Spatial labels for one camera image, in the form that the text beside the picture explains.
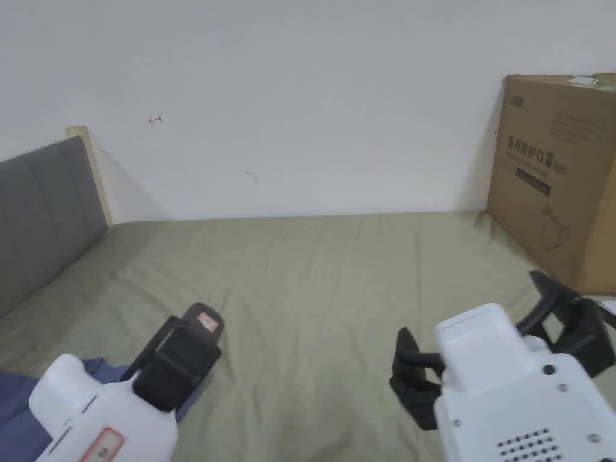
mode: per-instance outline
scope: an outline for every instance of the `red label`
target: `red label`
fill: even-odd
[[[105,428],[79,462],[111,462],[124,444],[124,437],[113,428]]]

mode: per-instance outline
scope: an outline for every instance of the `white device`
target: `white device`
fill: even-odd
[[[436,328],[448,462],[615,462],[616,417],[576,358],[487,304]]]
[[[102,385],[79,358],[63,354],[30,395],[30,410],[53,441],[37,462],[169,462],[175,411],[135,395],[129,381]]]
[[[30,395],[30,410],[52,437],[37,462],[169,462],[181,409],[222,352],[222,317],[195,303],[170,316],[120,377],[100,384],[79,358],[63,354]]]

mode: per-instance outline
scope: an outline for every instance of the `speaker grille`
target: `speaker grille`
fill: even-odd
[[[556,462],[564,460],[549,428],[534,430],[498,442],[501,462]]]

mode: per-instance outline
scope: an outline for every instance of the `green bed sheet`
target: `green bed sheet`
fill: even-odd
[[[194,302],[225,319],[223,356],[180,425],[174,461],[444,460],[387,380],[397,330],[486,302],[520,319],[535,266],[485,213],[117,225],[0,320],[0,368],[58,355],[132,361]],[[599,378],[612,403],[613,371]]]

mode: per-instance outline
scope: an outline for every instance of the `blue fabric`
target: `blue fabric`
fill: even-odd
[[[128,366],[113,367],[103,358],[86,359],[86,372],[102,384],[120,381]],[[51,437],[30,412],[28,399],[38,379],[0,371],[0,452],[12,462],[34,462],[51,443]],[[176,412],[186,416],[203,388],[199,387]]]

